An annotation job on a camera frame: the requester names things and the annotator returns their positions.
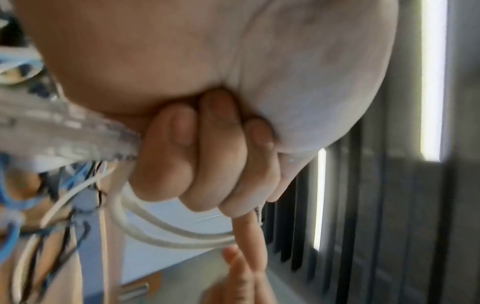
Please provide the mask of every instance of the fluorescent light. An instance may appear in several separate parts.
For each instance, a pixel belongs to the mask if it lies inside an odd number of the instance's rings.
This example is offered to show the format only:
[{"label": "fluorescent light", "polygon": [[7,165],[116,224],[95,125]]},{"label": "fluorescent light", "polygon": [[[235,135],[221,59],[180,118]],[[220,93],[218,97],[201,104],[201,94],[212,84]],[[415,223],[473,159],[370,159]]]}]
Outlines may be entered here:
[{"label": "fluorescent light", "polygon": [[325,201],[325,179],[327,177],[327,152],[321,149],[318,152],[318,179],[316,188],[316,218],[315,218],[315,235],[313,247],[315,250],[320,249],[320,237],[322,234],[322,217],[324,215]]},{"label": "fluorescent light", "polygon": [[448,0],[422,0],[421,143],[427,161],[440,161],[445,99]]}]

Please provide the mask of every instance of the fingernail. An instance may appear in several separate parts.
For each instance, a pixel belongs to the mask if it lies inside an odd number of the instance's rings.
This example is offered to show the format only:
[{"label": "fingernail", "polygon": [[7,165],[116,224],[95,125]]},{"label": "fingernail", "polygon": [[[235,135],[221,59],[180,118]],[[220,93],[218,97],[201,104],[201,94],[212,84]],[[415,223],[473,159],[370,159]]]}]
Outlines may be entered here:
[{"label": "fingernail", "polygon": [[269,150],[274,147],[274,136],[272,130],[266,123],[256,123],[250,128],[250,137],[253,143],[258,146],[265,147]]},{"label": "fingernail", "polygon": [[229,122],[240,122],[237,105],[233,97],[224,91],[216,91],[207,95],[210,109],[221,119]]},{"label": "fingernail", "polygon": [[193,109],[182,109],[170,122],[171,140],[181,146],[191,146],[197,141],[198,118]]}]

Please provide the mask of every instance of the light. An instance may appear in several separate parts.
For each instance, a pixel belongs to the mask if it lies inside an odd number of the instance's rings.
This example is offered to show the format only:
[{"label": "light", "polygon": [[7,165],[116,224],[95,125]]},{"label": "light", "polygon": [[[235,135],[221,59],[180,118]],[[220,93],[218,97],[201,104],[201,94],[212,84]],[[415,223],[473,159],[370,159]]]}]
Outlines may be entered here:
[{"label": "light", "polygon": [[422,0],[421,140],[426,161],[440,161],[445,100],[448,0]]},{"label": "light", "polygon": [[315,250],[320,249],[320,237],[322,234],[322,217],[324,215],[325,201],[325,179],[327,177],[327,152],[321,149],[318,152],[318,179],[316,188],[316,218],[315,218],[315,234],[313,247]]}]

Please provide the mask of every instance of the hand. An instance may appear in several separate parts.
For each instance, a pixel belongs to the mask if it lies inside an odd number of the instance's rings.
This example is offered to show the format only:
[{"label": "hand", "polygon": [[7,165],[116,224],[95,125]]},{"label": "hand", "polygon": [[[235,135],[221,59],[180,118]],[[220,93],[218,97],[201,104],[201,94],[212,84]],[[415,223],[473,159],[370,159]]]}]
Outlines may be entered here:
[{"label": "hand", "polygon": [[232,218],[235,240],[250,267],[262,271],[266,246],[253,210],[279,180],[269,124],[259,118],[242,123],[233,97],[216,90],[200,98],[198,111],[176,102],[152,119],[130,184],[143,200],[179,197],[193,211],[218,207]]},{"label": "hand", "polygon": [[228,276],[203,293],[201,304],[275,304],[277,300],[265,272],[252,272],[235,247],[223,250],[230,265]]}]

